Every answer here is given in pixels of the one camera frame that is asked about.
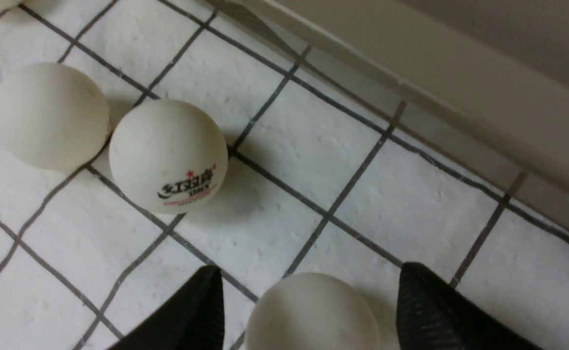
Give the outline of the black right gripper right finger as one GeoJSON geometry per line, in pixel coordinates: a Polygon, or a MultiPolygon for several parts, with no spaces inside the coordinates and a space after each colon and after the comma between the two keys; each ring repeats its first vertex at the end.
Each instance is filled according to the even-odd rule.
{"type": "Polygon", "coordinates": [[[537,350],[420,262],[401,266],[396,334],[403,350],[537,350]]]}

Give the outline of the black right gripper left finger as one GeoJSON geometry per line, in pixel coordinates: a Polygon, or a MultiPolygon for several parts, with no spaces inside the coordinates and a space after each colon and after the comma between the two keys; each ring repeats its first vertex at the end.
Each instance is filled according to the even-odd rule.
{"type": "Polygon", "coordinates": [[[206,265],[111,350],[222,350],[224,286],[220,268],[206,265]]]}

